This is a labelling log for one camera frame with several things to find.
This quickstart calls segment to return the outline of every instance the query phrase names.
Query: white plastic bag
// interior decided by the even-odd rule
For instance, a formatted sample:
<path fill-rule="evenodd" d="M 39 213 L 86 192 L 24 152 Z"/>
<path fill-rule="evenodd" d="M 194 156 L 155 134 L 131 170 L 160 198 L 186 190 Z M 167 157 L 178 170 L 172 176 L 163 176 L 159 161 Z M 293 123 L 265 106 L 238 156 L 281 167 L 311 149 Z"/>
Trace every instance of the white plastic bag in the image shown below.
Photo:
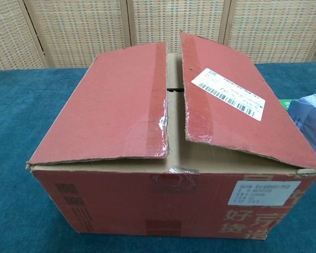
<path fill-rule="evenodd" d="M 288 113 L 316 152 L 316 94 L 292 101 Z"/>

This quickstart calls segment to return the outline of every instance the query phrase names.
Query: green object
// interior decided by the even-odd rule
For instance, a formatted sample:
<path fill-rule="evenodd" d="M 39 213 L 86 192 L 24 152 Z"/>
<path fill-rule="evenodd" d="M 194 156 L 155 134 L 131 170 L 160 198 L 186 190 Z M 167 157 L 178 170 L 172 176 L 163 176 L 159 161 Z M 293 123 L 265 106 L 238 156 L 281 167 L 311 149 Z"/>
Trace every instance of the green object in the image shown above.
<path fill-rule="evenodd" d="M 291 103 L 291 101 L 292 100 L 297 100 L 297 99 L 280 99 L 280 103 L 282 104 L 282 106 L 286 109 L 286 110 L 288 110 L 288 107 L 289 107 L 289 105 L 290 105 L 290 103 Z"/>

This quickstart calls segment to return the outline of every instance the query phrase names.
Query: open box flap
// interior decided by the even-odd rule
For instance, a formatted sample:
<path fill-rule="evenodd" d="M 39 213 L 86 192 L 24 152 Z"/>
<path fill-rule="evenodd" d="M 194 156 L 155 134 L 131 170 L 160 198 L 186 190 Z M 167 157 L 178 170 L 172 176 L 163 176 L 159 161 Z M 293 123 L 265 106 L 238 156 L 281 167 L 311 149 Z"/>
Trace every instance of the open box flap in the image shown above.
<path fill-rule="evenodd" d="M 181 40 L 187 140 L 316 169 L 314 150 L 247 55 L 184 32 L 181 32 Z M 210 76 L 205 77 L 203 83 L 195 79 L 205 69 L 215 72 L 217 83 L 212 83 L 211 73 L 207 73 Z M 230 86 L 241 92 L 229 97 L 232 91 L 224 91 L 224 97 L 219 88 L 225 90 Z M 264 100 L 260 105 L 262 112 L 255 117 L 234 101 L 248 97 L 245 95 L 248 92 Z"/>
<path fill-rule="evenodd" d="M 167 75 L 176 77 L 168 61 Z M 116 173 L 223 173 L 223 174 L 286 174 L 298 176 L 302 170 L 295 166 L 265 159 L 214 145 L 185 140 L 185 103 L 183 92 L 167 92 L 167 137 L 170 153 L 166 159 L 113 159 L 92 162 L 36 165 L 35 170 L 103 171 Z M 316 170 L 308 171 L 309 176 Z"/>
<path fill-rule="evenodd" d="M 98 55 L 29 164 L 166 154 L 166 43 L 154 43 Z"/>

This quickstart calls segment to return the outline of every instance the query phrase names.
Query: packing tape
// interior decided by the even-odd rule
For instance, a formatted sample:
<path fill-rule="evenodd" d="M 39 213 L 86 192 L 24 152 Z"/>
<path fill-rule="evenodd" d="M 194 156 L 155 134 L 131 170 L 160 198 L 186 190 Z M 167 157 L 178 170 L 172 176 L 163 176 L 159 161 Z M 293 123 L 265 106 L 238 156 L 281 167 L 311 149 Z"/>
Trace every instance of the packing tape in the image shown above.
<path fill-rule="evenodd" d="M 198 186 L 199 172 L 172 166 L 167 173 L 151 176 L 154 193 L 189 194 L 195 193 Z"/>
<path fill-rule="evenodd" d="M 166 157 L 167 154 L 166 70 L 166 43 L 158 43 L 156 46 L 155 67 L 150 100 L 149 118 L 147 125 L 147 157 Z M 162 106 L 164 106 L 164 114 L 160 118 L 159 122 L 157 122 L 156 117 L 157 115 L 159 115 Z M 158 142 L 158 140 L 161 139 L 163 139 L 163 149 L 161 149 L 162 144 Z"/>
<path fill-rule="evenodd" d="M 201 138 L 201 142 L 210 142 L 213 133 L 213 123 L 212 112 L 208 101 L 208 93 L 191 83 L 191 80 L 198 76 L 205 68 L 201 68 L 200 66 L 193 37 L 185 36 L 184 38 L 182 38 L 182 44 L 184 81 L 186 80 L 186 75 L 189 75 L 190 78 L 190 83 L 185 85 L 186 108 L 188 107 L 186 99 L 188 94 L 192 94 L 192 100 L 199 103 L 196 105 L 198 108 L 206 108 L 206 110 L 202 110 L 201 114 L 197 114 L 195 112 L 196 108 L 191 109 L 194 116 L 197 116 L 197 118 L 194 119 L 192 122 L 196 122 L 197 126 L 199 126 L 196 129 L 196 136 L 194 137 L 198 139 Z M 187 56 L 187 58 L 189 59 L 187 62 L 185 62 L 184 60 L 185 56 Z M 188 112 L 186 112 L 186 126 L 187 120 L 189 118 Z M 187 133 L 186 136 L 192 136 L 192 133 Z"/>

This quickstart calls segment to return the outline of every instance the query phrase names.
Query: barcode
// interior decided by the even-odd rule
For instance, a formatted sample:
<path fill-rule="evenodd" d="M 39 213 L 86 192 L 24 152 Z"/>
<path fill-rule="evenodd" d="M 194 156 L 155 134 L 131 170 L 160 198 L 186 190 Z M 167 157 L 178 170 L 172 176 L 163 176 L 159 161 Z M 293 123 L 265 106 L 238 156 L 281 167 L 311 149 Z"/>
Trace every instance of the barcode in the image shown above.
<path fill-rule="evenodd" d="M 200 83 L 199 87 L 204 89 L 205 91 L 211 93 L 212 95 L 216 96 L 218 99 L 221 99 L 222 101 L 226 102 L 227 104 L 230 104 L 231 106 L 239 109 L 240 111 L 242 111 L 250 116 L 254 116 L 255 111 L 253 111 L 252 109 L 246 107 L 245 105 L 243 105 L 241 103 L 238 103 L 236 100 L 230 98 L 229 96 L 225 95 L 224 93 L 221 93 L 220 91 L 217 91 L 217 90 L 209 87 L 205 83 Z"/>

